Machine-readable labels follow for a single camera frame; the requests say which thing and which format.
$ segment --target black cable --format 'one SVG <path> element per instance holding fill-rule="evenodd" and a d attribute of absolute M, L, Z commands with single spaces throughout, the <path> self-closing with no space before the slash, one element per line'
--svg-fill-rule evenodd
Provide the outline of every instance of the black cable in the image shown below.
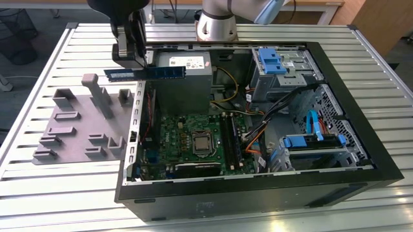
<path fill-rule="evenodd" d="M 232 105 L 232 107 L 234 108 L 234 110 L 238 110 L 234 103 L 232 102 L 232 100 L 229 100 L 226 103 L 229 103 Z"/>
<path fill-rule="evenodd" d="M 163 18 L 169 18 L 170 17 L 170 15 L 166 13 L 166 11 L 165 10 L 161 10 L 161 12 L 163 13 Z"/>
<path fill-rule="evenodd" d="M 175 23 L 178 23 L 178 0 L 175 0 Z"/>
<path fill-rule="evenodd" d="M 294 15 L 296 15 L 296 12 L 297 12 L 297 1 L 294 0 L 294 10 L 293 10 L 292 17 L 290 17 L 290 19 L 288 21 L 282 22 L 281 24 L 290 24 L 292 23 Z"/>
<path fill-rule="evenodd" d="M 187 10 L 187 12 L 186 12 L 186 14 L 183 15 L 182 19 L 178 20 L 178 23 L 179 23 L 182 20 L 185 20 L 185 18 L 187 17 L 189 11 L 190 11 L 190 10 Z"/>
<path fill-rule="evenodd" d="M 318 82 L 314 84 L 310 84 L 304 87 L 296 88 L 292 92 L 289 92 L 270 107 L 268 112 L 265 113 L 262 119 L 261 119 L 261 124 L 245 135 L 245 138 L 250 137 L 256 132 L 261 130 L 261 128 L 269 123 L 272 120 L 272 116 L 274 113 L 277 113 L 280 110 L 282 110 L 293 101 L 294 97 L 304 91 L 316 89 L 318 86 L 324 84 L 324 82 Z"/>
<path fill-rule="evenodd" d="M 177 23 L 177 9 L 174 8 L 174 3 L 171 0 L 169 0 L 170 6 L 173 8 L 173 12 L 174 12 L 174 17 L 175 17 L 175 23 Z"/>

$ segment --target floor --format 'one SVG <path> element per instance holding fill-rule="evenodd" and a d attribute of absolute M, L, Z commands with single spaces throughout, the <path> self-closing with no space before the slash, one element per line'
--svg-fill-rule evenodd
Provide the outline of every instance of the floor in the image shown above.
<path fill-rule="evenodd" d="M 11 62 L 0 55 L 0 74 L 10 76 L 34 76 L 38 77 L 43 67 L 48 61 L 55 45 L 59 41 L 69 22 L 82 23 L 107 23 L 109 19 L 105 15 L 93 10 L 60 10 L 59 18 L 54 18 L 50 10 L 32 9 L 28 14 L 39 31 L 39 36 L 32 40 L 34 47 L 38 51 L 39 58 L 36 61 L 24 66 L 12 65 Z M 158 23 L 174 23 L 174 17 L 165 17 L 165 13 L 155 12 Z M 178 19 L 181 23 L 194 22 L 194 11 L 178 11 Z M 238 23 L 249 23 L 242 18 L 237 19 Z M 405 41 L 400 41 L 387 57 L 389 63 L 400 63 L 396 72 L 407 85 L 413 88 L 413 45 L 408 45 Z M 23 77 L 11 78 L 10 82 L 15 86 L 14 91 L 0 92 L 0 129 L 10 129 L 23 107 L 24 101 L 36 78 Z M 7 133 L 0 132 L 0 144 Z"/>

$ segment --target blue latch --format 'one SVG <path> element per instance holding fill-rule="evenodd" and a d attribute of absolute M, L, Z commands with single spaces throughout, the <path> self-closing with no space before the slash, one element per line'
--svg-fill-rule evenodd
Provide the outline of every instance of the blue latch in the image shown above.
<path fill-rule="evenodd" d="M 304 136 L 289 136 L 288 139 L 290 140 L 292 147 L 305 147 L 308 143 L 305 142 Z"/>
<path fill-rule="evenodd" d="M 278 153 L 278 150 L 274 150 L 274 152 L 273 152 L 273 154 L 272 154 L 270 162 L 272 162 L 272 161 L 273 161 L 273 159 L 276 158 L 277 153 Z"/>
<path fill-rule="evenodd" d="M 292 147 L 292 142 L 290 142 L 289 138 L 284 139 L 284 145 L 285 145 L 286 148 Z"/>
<path fill-rule="evenodd" d="M 343 134 L 340 134 L 337 137 L 338 137 L 338 141 L 341 145 L 347 146 L 347 143 L 348 143 L 347 137 Z"/>
<path fill-rule="evenodd" d="M 282 57 L 277 54 L 276 49 L 260 48 L 258 53 L 265 74 L 286 74 L 286 68 L 282 65 Z"/>
<path fill-rule="evenodd" d="M 320 129 L 320 123 L 318 123 L 318 115 L 314 110 L 309 110 L 308 113 L 308 121 L 306 121 L 306 133 L 312 134 L 312 119 L 313 119 L 313 126 L 314 126 L 314 134 L 317 135 L 318 141 L 324 140 L 324 136 L 321 134 L 321 129 Z"/>

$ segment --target metal table surface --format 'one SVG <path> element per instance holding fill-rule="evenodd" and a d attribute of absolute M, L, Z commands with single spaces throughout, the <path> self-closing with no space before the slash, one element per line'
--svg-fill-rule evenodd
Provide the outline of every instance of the metal table surface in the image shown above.
<path fill-rule="evenodd" d="M 35 166 L 58 88 L 87 93 L 85 73 L 98 73 L 110 93 L 135 84 L 109 83 L 109 24 L 66 29 L 0 149 L 0 229 L 11 231 L 412 231 L 413 100 L 400 78 L 359 31 L 347 26 L 240 25 L 241 40 L 317 41 L 334 64 L 405 179 L 333 207 L 145 223 L 114 202 L 119 161 Z M 193 25 L 147 25 L 150 41 L 195 40 Z"/>

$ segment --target white power supply label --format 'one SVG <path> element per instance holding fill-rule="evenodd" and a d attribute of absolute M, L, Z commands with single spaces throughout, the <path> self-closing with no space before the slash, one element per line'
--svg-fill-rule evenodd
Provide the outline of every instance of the white power supply label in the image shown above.
<path fill-rule="evenodd" d="M 185 66 L 187 69 L 205 69 L 205 57 L 171 57 L 169 66 Z"/>

